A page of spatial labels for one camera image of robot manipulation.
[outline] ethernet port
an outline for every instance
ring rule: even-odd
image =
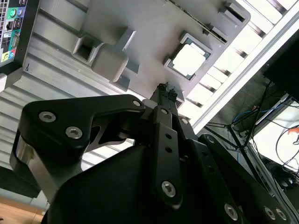
[[[7,25],[6,25],[6,29],[7,30],[12,30],[13,29],[13,25],[14,25],[14,22],[12,22],[12,21],[8,22]]]

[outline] black cable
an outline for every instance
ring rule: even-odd
[[[253,141],[253,145],[254,145],[254,147],[256,148],[258,157],[262,160],[261,155],[260,155],[260,153],[259,153],[259,151],[258,151],[258,149],[257,149],[256,142],[254,141],[254,135],[252,135],[252,141]],[[273,173],[271,172],[270,169],[267,168],[267,166],[265,166],[265,167],[266,167],[266,169],[269,171],[269,173],[271,174],[271,177],[272,177],[272,179],[273,179],[273,181],[274,181],[274,183],[275,183],[275,186],[276,186],[276,188],[277,188],[277,190],[278,190],[278,193],[279,193],[280,197],[281,197],[282,200],[285,202],[285,204],[288,206],[288,208],[291,210],[291,212],[292,212],[293,215],[295,216],[297,222],[299,223],[299,220],[298,220],[298,218],[297,218],[295,212],[291,209],[291,207],[289,206],[289,204],[287,203],[287,201],[284,199],[284,197],[283,197],[282,194],[280,193],[280,190],[279,190],[279,187],[280,187],[280,186],[276,183],[276,180],[275,180],[275,178],[274,178],[274,176],[273,176]]]
[[[214,122],[208,122],[208,124],[228,126],[228,125],[225,125],[225,124],[221,124],[221,123],[214,123]]]
[[[225,127],[216,126],[216,125],[209,125],[209,124],[206,124],[206,126],[210,126],[210,127],[219,127],[219,128],[225,128]]]
[[[283,128],[288,128],[288,127],[285,127],[285,126],[282,126],[282,125],[280,125],[279,123],[276,123],[275,121],[273,121],[273,120],[270,120],[270,119],[267,119],[267,118],[264,118],[265,120],[268,120],[268,121],[270,121],[270,122],[272,122],[272,123],[274,123],[274,124],[276,124],[276,125],[278,125],[278,126],[281,126],[281,127],[283,127]]]
[[[295,126],[293,126],[293,127],[287,128],[285,131],[283,131],[283,132],[280,134],[279,138],[278,138],[277,141],[276,141],[275,152],[276,152],[277,157],[279,158],[279,160],[280,160],[283,164],[285,164],[285,162],[282,161],[282,159],[281,159],[280,156],[278,155],[278,149],[277,149],[277,147],[278,147],[279,140],[281,139],[281,137],[282,137],[287,131],[289,131],[290,129],[297,128],[297,127],[299,127],[299,125],[295,125]],[[299,153],[299,150],[298,150],[298,152],[292,157],[292,159],[295,158],[295,156],[296,156],[298,153]]]

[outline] square hole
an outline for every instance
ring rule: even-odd
[[[94,40],[88,36],[84,36],[76,54],[85,60],[88,60],[94,46]]]
[[[173,59],[173,68],[190,79],[206,61],[204,54],[198,47],[186,44]]]

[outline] usb port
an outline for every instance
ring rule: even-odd
[[[17,28],[17,22],[18,22],[18,20],[14,20],[14,29]]]
[[[7,23],[6,29],[7,30],[12,30],[13,29],[13,22],[12,21]]]
[[[17,22],[17,28],[20,29],[22,25],[22,19],[19,19]]]

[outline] gray metal surface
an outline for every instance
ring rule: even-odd
[[[109,44],[115,44],[126,27],[136,30],[126,53],[132,61],[140,64],[140,69],[138,76],[131,79],[130,88],[147,98],[159,83],[166,82],[182,90],[186,97],[250,20],[249,13],[240,6],[244,21],[234,24],[219,13],[220,0],[174,2],[202,23],[220,29],[228,42],[222,44],[213,36],[203,34],[204,30],[198,23],[167,0],[94,0],[90,2],[82,27],[85,32]],[[184,31],[213,51],[192,80],[176,76],[163,67],[165,58],[178,48]]]

